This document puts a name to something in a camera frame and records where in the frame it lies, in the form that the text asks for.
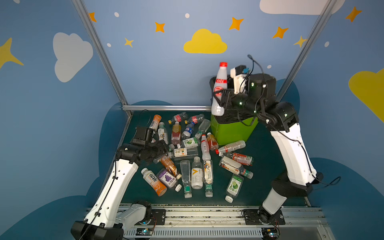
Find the purple grape juice bottle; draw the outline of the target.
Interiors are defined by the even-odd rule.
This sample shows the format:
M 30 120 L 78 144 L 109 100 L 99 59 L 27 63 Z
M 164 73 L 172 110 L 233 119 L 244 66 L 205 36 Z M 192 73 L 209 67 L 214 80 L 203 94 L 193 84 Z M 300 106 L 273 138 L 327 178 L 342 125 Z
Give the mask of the purple grape juice bottle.
M 169 189 L 179 192 L 182 189 L 182 185 L 178 179 L 173 176 L 168 170 L 162 169 L 157 173 L 157 178 Z

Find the dark red juice bottle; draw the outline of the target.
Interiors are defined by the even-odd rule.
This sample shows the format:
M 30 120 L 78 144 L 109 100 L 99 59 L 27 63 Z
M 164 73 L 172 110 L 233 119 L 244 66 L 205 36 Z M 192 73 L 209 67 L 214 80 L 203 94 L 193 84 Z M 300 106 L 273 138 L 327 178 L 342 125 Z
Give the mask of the dark red juice bottle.
M 181 126 L 179 122 L 175 122 L 175 124 L 172 127 L 172 137 L 171 137 L 171 143 L 173 145 L 178 145 L 181 142 Z

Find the green trash bin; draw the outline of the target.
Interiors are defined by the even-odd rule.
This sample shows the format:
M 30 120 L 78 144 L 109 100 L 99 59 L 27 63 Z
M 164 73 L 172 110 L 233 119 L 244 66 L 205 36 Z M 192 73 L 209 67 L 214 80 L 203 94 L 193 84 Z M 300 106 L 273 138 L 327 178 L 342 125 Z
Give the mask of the green trash bin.
M 211 115 L 211 133 L 220 146 L 240 140 L 247 141 L 258 124 L 257 118 L 248 118 L 241 122 L 224 123 L 217 116 Z

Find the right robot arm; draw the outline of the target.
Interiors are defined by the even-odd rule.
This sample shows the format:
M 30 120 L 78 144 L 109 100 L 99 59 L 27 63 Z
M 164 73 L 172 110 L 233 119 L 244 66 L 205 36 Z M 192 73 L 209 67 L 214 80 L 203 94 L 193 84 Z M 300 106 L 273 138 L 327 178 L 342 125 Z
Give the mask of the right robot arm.
M 306 197 L 323 179 L 312 165 L 301 135 L 298 114 L 287 102 L 277 102 L 267 89 L 253 94 L 224 90 L 221 107 L 256 117 L 277 143 L 286 170 L 272 182 L 272 189 L 259 208 L 259 216 L 272 218 L 290 197 Z

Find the red white label clear bottle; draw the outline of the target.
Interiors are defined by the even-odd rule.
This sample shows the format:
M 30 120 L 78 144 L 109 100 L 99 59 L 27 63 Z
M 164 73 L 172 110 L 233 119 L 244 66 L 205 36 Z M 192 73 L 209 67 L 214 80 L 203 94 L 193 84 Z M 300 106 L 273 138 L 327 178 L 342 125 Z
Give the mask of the red white label clear bottle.
M 245 169 L 241 163 L 238 163 L 226 156 L 223 156 L 219 162 L 219 166 L 228 170 L 229 172 L 236 174 L 236 175 L 241 175 L 243 177 L 246 177 L 248 179 L 253 178 L 253 173 L 250 172 L 249 170 Z

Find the bird label green cap bottle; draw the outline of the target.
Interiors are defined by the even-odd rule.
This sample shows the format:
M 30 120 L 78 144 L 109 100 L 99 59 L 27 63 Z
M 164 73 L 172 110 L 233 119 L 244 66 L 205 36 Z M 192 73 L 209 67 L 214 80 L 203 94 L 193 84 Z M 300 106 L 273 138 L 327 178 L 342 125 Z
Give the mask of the bird label green cap bottle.
M 213 165 L 211 160 L 204 161 L 204 183 L 205 183 L 205 196 L 207 198 L 212 198 L 213 193 Z

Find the lime label bottle front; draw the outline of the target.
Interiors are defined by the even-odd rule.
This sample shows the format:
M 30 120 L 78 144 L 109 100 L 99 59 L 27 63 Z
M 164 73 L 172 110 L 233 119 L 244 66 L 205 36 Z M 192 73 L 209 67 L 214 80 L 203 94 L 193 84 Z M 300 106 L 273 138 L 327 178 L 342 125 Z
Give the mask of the lime label bottle front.
M 225 200 L 228 203 L 232 203 L 234 199 L 239 195 L 240 189 L 243 186 L 244 178 L 242 176 L 233 174 L 230 182 L 226 188 Z

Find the clear tall bottle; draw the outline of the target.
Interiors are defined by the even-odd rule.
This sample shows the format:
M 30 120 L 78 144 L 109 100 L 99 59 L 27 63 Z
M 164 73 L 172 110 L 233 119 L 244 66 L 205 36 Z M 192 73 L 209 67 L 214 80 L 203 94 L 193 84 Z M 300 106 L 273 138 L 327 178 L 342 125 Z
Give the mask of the clear tall bottle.
M 180 162 L 182 182 L 184 186 L 184 197 L 186 199 L 192 197 L 191 187 L 191 163 L 189 160 L 183 160 Z

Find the clear bottle yellow cap red label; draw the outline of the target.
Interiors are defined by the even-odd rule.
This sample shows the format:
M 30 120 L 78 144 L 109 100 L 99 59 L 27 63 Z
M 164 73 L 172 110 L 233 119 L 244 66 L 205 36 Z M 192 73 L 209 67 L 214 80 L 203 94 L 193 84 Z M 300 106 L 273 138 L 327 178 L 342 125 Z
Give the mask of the clear bottle yellow cap red label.
M 185 121 L 188 119 L 188 114 L 186 112 L 182 112 L 179 114 L 174 115 L 170 120 L 168 120 L 168 123 L 170 125 L 175 124 L 176 122 L 180 123 L 182 121 Z

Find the brown milk tea bottle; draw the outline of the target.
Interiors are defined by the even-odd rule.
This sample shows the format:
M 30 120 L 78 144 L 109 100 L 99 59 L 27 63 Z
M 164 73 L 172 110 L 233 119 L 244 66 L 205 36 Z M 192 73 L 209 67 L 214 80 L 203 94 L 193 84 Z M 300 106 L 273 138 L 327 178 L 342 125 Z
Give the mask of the brown milk tea bottle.
M 182 178 L 182 175 L 180 174 L 180 171 L 177 169 L 175 163 L 169 158 L 168 155 L 164 155 L 160 162 L 165 167 L 167 171 L 173 174 L 173 176 L 176 177 L 177 180 Z

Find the black bin liner bag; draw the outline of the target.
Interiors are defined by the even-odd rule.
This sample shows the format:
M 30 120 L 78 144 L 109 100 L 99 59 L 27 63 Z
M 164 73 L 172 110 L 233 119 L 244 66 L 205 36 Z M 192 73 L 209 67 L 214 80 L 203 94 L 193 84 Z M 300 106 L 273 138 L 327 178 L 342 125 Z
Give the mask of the black bin liner bag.
M 263 88 L 263 77 L 266 77 L 266 87 Z M 229 90 L 234 90 L 233 79 L 228 75 L 228 88 Z M 239 112 L 238 110 L 225 110 L 223 116 L 218 117 L 220 121 L 224 123 L 233 123 L 233 122 L 243 122 L 243 120 L 248 118 L 259 118 L 262 114 L 262 110 L 267 112 L 273 108 L 276 102 L 276 78 L 270 75 L 256 74 L 250 75 L 250 88 L 247 89 L 245 93 L 255 101 L 255 115 L 249 115 L 244 112 Z M 210 79 L 211 88 L 214 89 L 214 83 L 216 78 Z

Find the osmanthus oolong square bottle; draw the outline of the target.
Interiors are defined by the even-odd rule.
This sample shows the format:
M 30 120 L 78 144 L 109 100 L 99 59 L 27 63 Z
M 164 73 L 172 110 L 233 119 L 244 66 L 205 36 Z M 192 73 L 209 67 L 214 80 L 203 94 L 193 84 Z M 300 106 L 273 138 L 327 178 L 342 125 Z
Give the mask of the osmanthus oolong square bottle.
M 194 148 L 178 148 L 169 153 L 169 158 L 174 161 L 190 160 L 199 155 L 197 147 Z

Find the orange milk tea bottle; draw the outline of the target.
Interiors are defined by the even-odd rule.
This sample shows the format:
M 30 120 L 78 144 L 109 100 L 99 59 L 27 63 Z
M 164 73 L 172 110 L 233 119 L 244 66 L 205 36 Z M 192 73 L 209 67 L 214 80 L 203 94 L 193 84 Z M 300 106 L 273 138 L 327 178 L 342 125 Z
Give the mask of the orange milk tea bottle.
M 159 197 L 166 193 L 167 187 L 157 178 L 153 171 L 148 168 L 143 168 L 141 174 L 143 175 L 143 179 L 154 189 Z

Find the white slim bottle red cap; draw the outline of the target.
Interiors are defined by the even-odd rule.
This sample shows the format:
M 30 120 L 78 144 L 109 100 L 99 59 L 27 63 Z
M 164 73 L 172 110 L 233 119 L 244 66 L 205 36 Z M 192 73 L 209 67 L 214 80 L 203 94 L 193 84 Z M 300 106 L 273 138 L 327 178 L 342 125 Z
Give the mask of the white slim bottle red cap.
M 206 135 L 202 135 L 201 137 L 201 149 L 202 149 L 202 159 L 204 161 L 210 161 L 211 155 L 210 155 L 210 147 L 207 141 Z

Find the white yellow V bottle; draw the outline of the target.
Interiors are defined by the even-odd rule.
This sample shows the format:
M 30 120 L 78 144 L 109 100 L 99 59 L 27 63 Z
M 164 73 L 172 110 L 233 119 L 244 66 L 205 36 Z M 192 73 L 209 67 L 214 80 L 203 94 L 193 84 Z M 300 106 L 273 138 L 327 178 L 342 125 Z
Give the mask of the white yellow V bottle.
M 194 190 L 199 190 L 203 187 L 204 171 L 200 157 L 194 157 L 191 171 L 191 184 Z

